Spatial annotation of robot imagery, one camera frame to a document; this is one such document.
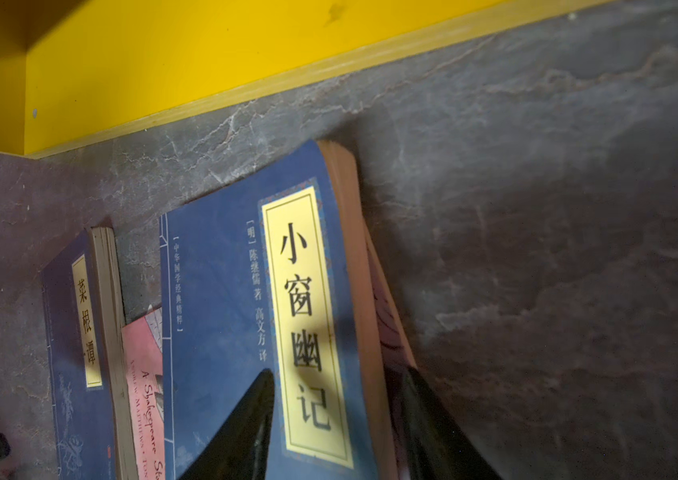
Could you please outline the yellow pink blue bookshelf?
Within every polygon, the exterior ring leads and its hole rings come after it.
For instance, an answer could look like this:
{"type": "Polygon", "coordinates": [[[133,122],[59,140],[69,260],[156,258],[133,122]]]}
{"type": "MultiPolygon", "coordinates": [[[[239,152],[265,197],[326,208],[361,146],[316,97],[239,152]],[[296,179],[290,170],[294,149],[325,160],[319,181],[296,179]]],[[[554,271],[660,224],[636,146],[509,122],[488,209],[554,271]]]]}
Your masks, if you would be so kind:
{"type": "Polygon", "coordinates": [[[42,158],[584,8],[0,1],[0,153],[42,158]]]}

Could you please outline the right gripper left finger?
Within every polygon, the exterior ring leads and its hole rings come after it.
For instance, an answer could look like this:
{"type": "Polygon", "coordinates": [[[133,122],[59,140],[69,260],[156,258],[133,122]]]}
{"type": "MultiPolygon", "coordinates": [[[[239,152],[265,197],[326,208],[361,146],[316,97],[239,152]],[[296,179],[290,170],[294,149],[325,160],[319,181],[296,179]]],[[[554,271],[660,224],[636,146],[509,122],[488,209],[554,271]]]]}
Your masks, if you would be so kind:
{"type": "Polygon", "coordinates": [[[274,400],[274,375],[263,369],[181,479],[264,479],[274,400]]]}

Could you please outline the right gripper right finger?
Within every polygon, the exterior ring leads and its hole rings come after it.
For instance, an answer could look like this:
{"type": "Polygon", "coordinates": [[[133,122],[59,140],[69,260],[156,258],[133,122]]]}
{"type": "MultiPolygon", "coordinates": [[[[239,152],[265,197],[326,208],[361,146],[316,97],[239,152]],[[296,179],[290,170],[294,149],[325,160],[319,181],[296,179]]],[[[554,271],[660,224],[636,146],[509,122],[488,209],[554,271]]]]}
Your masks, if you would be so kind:
{"type": "Polygon", "coordinates": [[[411,478],[500,479],[413,367],[403,375],[402,418],[411,478]]]}

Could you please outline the red pink picture book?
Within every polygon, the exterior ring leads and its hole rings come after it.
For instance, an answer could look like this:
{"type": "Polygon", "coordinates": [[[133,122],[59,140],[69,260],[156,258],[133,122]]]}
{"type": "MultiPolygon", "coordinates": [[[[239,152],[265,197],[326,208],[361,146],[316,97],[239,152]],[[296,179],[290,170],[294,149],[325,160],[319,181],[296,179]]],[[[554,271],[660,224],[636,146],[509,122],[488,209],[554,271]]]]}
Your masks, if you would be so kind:
{"type": "MultiPolygon", "coordinates": [[[[395,445],[397,475],[409,479],[402,419],[402,378],[416,365],[408,337],[370,236],[366,237],[377,325],[395,445]]],[[[137,471],[140,479],[165,477],[162,386],[162,311],[148,312],[122,329],[137,471]]]]}

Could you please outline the blue book yellow label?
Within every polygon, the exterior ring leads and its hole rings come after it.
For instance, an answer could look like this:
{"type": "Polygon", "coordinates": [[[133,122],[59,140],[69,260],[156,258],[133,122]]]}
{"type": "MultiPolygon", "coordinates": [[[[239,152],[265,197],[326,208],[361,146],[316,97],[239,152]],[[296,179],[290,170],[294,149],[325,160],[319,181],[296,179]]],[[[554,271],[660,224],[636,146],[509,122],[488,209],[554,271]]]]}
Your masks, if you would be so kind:
{"type": "Polygon", "coordinates": [[[393,479],[357,163],[310,141],[161,217],[166,475],[269,370],[270,479],[393,479]]]}

